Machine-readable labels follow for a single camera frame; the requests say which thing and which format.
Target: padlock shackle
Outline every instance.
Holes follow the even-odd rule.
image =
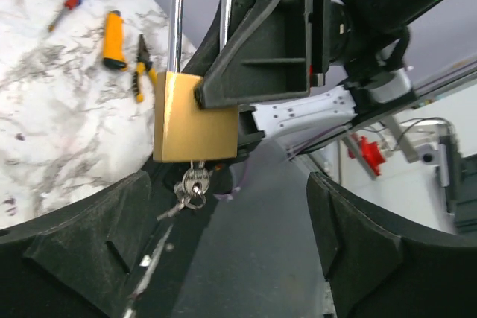
[[[232,13],[232,0],[221,0],[221,24],[220,24],[220,50],[227,44],[229,38],[230,15]]]
[[[250,8],[253,6],[253,0],[232,0],[232,11],[230,15],[230,25],[228,33],[228,42],[236,31],[241,21],[245,18]],[[187,74],[195,74],[197,76],[205,76],[217,59],[220,53],[220,22],[221,22],[221,3],[217,3],[212,24],[203,38],[202,43],[192,55],[190,61],[184,67],[183,72]]]
[[[180,72],[183,0],[172,0],[170,14],[167,70]]]

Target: metal rod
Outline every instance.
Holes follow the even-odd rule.
[[[167,69],[180,72],[183,0],[172,0],[170,14]]]
[[[51,33],[58,25],[60,20],[69,12],[67,7],[63,7],[63,9],[58,13],[58,15],[53,19],[51,24],[48,26],[48,31]]]
[[[326,160],[318,150],[316,152],[307,154],[307,156],[308,159],[316,166],[318,170],[324,171],[326,173]]]
[[[394,139],[396,139],[396,141],[399,141],[399,143],[397,144],[399,145],[399,148],[404,154],[405,159],[409,163],[417,162],[419,160],[419,155],[417,154],[416,149],[412,145],[407,135],[403,135],[401,124],[395,119],[395,117],[389,115],[388,117],[382,119],[381,122],[385,125],[386,128],[388,128]]]
[[[232,0],[221,0],[220,49],[223,49],[227,44],[231,13]]]
[[[353,153],[356,160],[358,160],[359,164],[361,164],[363,169],[370,176],[371,180],[376,180],[378,176],[374,173],[373,169],[370,167],[370,165],[366,162],[366,159],[361,154],[361,150],[359,149],[358,143],[356,143],[356,141],[349,136],[343,137],[342,141],[344,145],[346,145],[347,148],[350,150],[350,152]]]

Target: gray ceiling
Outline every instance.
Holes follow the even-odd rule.
[[[156,0],[169,12],[170,0]],[[184,31],[198,46],[212,21],[219,0],[185,0]],[[477,53],[476,0],[446,0],[415,21],[407,61],[417,83]],[[344,78],[340,69],[329,73],[329,86]]]

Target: key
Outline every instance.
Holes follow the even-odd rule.
[[[172,209],[166,211],[165,213],[159,215],[157,217],[157,221],[161,221],[167,217],[173,217],[175,216],[178,212],[180,212],[182,209],[185,207],[188,207],[189,202],[191,201],[191,197],[185,193],[182,187],[182,183],[177,183],[174,186],[174,193],[177,196],[177,205],[173,207]]]
[[[182,178],[182,187],[187,195],[190,197],[200,196],[205,194],[210,185],[210,173],[205,169],[205,162],[199,162],[195,167],[194,162],[191,162],[190,169],[184,173]]]

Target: red clamp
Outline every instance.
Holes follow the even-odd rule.
[[[359,147],[361,148],[361,155],[363,156],[364,160],[369,164],[375,175],[381,175],[381,171],[379,170],[379,166],[386,162],[385,157],[381,154],[381,150],[379,149],[379,145],[377,141],[372,143],[368,143],[366,137],[362,136],[360,139],[358,136],[353,133],[353,139],[359,143]],[[348,150],[348,156],[351,159],[354,159],[355,156]]]

